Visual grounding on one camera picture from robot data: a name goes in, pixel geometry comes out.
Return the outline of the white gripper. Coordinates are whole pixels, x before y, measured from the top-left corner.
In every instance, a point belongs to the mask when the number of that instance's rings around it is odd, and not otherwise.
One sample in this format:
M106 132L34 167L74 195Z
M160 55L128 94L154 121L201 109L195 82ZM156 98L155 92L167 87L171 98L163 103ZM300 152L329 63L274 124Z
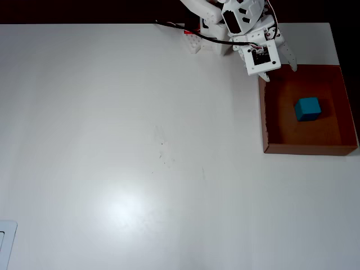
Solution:
M229 36L235 43L233 49L243 61L279 61L279 52L286 59L292 71L298 69L296 56L278 29L275 15L232 15L228 19ZM266 72L258 73L265 81L270 82Z

